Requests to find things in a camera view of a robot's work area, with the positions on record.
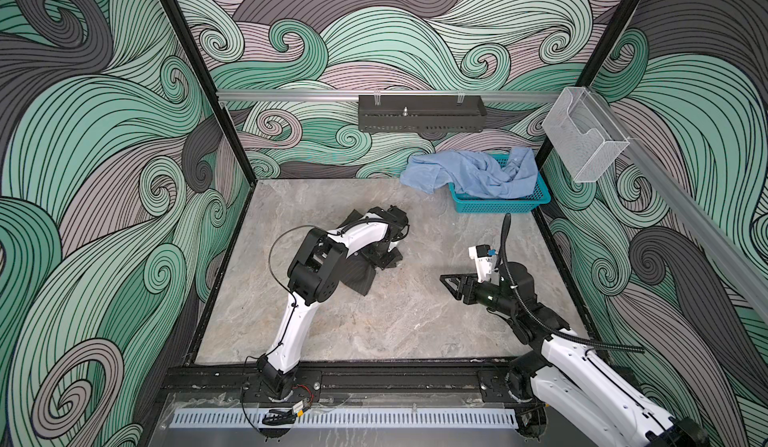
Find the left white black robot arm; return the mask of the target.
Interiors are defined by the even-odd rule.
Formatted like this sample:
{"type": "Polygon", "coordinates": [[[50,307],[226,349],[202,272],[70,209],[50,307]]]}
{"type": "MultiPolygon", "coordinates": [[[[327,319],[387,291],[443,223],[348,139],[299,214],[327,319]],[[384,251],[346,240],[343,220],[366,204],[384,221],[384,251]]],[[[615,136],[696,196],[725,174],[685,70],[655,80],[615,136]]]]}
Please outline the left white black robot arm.
{"type": "Polygon", "coordinates": [[[344,283],[365,296],[376,271],[402,261],[398,244],[410,229],[405,211],[396,206],[353,211],[340,226],[311,226],[287,268],[287,304],[278,333],[257,369],[266,391],[287,397],[295,382],[301,351],[320,304],[344,283]]]}

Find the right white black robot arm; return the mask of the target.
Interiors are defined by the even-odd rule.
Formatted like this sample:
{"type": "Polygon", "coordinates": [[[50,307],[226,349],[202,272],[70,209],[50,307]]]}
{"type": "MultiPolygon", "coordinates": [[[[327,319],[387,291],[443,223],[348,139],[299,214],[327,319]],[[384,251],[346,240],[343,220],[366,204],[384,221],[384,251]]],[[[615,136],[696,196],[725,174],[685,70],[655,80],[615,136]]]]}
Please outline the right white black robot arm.
{"type": "Polygon", "coordinates": [[[455,300],[483,306],[530,347],[509,365],[504,383],[511,396],[552,407],[597,446],[709,445],[703,427],[649,400],[599,355],[640,353],[641,347],[582,338],[539,302],[532,275],[508,258],[510,231],[511,217],[506,215],[498,248],[470,248],[474,273],[444,274],[440,281],[455,300]]]}

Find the dark grey pinstriped shirt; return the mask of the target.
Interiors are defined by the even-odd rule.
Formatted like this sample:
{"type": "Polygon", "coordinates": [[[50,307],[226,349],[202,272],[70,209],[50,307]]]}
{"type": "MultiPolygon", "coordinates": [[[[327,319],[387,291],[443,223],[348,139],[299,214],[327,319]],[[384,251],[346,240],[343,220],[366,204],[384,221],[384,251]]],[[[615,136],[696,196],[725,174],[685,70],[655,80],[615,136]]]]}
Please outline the dark grey pinstriped shirt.
{"type": "Polygon", "coordinates": [[[379,268],[362,257],[362,249],[380,241],[396,242],[398,245],[407,236],[408,229],[407,214],[394,205],[388,209],[374,207],[365,214],[353,210],[334,233],[338,241],[353,241],[348,247],[348,257],[342,267],[340,281],[366,296],[379,268]]]}

